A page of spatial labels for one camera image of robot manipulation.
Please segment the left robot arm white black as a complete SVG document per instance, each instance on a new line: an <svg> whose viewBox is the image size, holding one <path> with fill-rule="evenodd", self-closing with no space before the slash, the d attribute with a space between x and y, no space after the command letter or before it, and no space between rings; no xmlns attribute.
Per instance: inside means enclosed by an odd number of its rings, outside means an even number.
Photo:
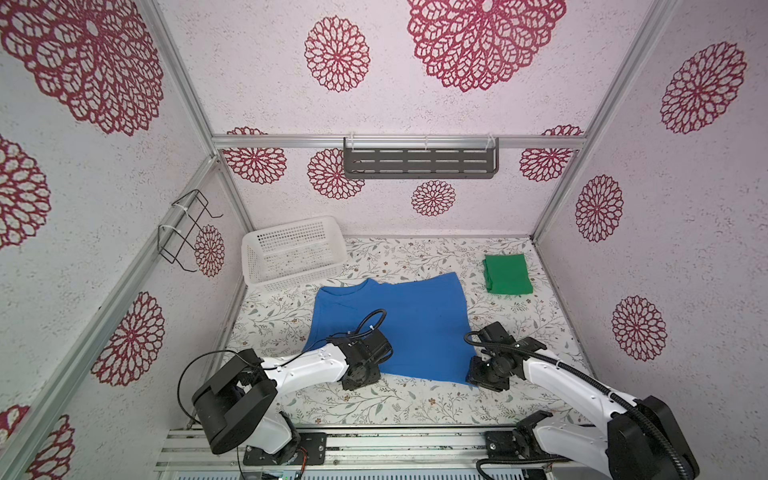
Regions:
<svg viewBox="0 0 768 480"><path fill-rule="evenodd" d="M192 395L193 408L213 454L249 447L285 464L297 454L301 437L276 407L278 397L319 384L338 383L347 391L375 384L393 353L376 329L333 337L291 359L242 350Z"/></svg>

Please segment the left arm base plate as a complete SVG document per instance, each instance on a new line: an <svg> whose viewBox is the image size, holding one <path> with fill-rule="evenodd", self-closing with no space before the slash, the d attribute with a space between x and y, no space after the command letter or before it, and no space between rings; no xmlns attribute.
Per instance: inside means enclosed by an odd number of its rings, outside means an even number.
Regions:
<svg viewBox="0 0 768 480"><path fill-rule="evenodd" d="M318 466L325 463L328 435L325 432L301 433L298 439L289 442L275 454L247 446L242 463L248 467L256 466Z"/></svg>

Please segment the blue tank top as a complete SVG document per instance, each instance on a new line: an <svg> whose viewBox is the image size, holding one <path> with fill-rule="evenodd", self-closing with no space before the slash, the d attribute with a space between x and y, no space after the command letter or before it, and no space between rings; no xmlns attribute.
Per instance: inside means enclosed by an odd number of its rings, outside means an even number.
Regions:
<svg viewBox="0 0 768 480"><path fill-rule="evenodd" d="M318 290L307 346L333 333L352 332L368 314L382 309L380 331L394 353L386 374L464 384L475 349L464 341L470 331L467 302L455 273L387 284L373 279L348 287Z"/></svg>

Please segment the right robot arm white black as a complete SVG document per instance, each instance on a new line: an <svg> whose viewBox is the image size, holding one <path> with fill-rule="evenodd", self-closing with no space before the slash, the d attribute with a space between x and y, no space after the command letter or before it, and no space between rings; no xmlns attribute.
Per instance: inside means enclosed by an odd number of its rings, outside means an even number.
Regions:
<svg viewBox="0 0 768 480"><path fill-rule="evenodd" d="M558 420L538 410L509 430L485 434L488 465L545 468L578 463L610 479L695 479L698 462L671 408L655 396L639 398L563 362L532 338L515 339L498 322L464 336L480 355L470 361L468 382L502 392L516 377L556 395L586 418Z"/></svg>

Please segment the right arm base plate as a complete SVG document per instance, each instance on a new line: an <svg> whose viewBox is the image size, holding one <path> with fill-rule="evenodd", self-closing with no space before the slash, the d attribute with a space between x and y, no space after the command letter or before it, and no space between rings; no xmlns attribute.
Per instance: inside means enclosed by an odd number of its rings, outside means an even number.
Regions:
<svg viewBox="0 0 768 480"><path fill-rule="evenodd" d="M568 458L545 452L531 432L524 430L487 431L487 462L491 464L531 465L567 462Z"/></svg>

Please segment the green tank top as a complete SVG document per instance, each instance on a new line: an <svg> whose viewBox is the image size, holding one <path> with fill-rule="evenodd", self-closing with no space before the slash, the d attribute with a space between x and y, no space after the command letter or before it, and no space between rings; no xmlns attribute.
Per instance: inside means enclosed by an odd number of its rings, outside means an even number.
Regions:
<svg viewBox="0 0 768 480"><path fill-rule="evenodd" d="M498 295L528 295L534 289L523 254L487 255L483 260L486 290Z"/></svg>

